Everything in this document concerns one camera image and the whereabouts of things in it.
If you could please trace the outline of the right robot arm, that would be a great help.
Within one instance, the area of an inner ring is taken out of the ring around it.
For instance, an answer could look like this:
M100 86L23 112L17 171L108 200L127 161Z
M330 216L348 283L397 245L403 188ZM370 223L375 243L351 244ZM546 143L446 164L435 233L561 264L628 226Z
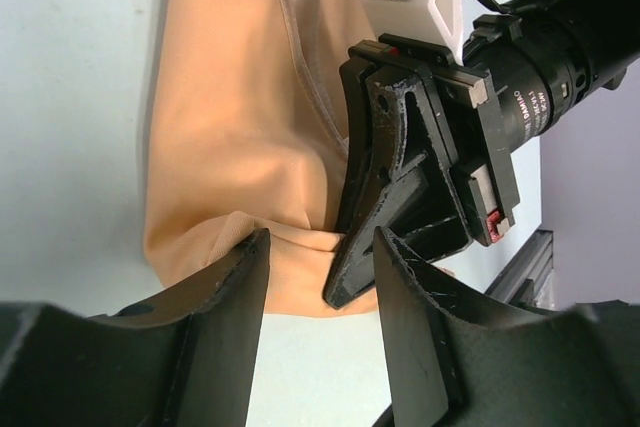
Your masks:
M349 154L343 239L323 297L340 309L374 285L373 236L389 228L435 261L514 225L512 155L639 56L636 0L477 0L463 55L390 34L349 51L340 77Z

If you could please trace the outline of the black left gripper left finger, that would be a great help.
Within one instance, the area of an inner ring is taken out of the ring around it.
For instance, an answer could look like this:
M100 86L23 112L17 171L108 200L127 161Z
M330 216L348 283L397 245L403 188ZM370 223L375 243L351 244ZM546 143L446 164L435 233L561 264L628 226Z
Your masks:
M242 426L269 279L259 229L112 316L1 307L5 426Z

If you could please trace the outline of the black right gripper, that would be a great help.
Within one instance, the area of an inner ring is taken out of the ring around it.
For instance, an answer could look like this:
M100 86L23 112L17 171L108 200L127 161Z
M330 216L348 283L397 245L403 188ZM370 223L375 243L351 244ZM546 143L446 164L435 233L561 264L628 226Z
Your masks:
M462 64L384 35L340 67L349 145L332 308L373 288L378 227L430 261L496 243L520 200L512 153L625 73L623 25L595 14L485 15L474 28Z

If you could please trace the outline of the peach satin napkin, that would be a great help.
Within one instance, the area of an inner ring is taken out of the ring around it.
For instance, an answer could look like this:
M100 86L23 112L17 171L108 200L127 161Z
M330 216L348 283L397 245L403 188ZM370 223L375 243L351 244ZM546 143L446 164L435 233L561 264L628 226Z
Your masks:
M164 286L271 234L265 309L332 317L348 121L340 65L373 35L362 0L169 0L144 252Z

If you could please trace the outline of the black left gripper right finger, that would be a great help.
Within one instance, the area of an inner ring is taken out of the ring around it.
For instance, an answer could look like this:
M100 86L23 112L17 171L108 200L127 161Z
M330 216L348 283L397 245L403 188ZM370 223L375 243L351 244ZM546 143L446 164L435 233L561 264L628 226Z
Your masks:
M639 308L499 302L374 234L389 426L635 426Z

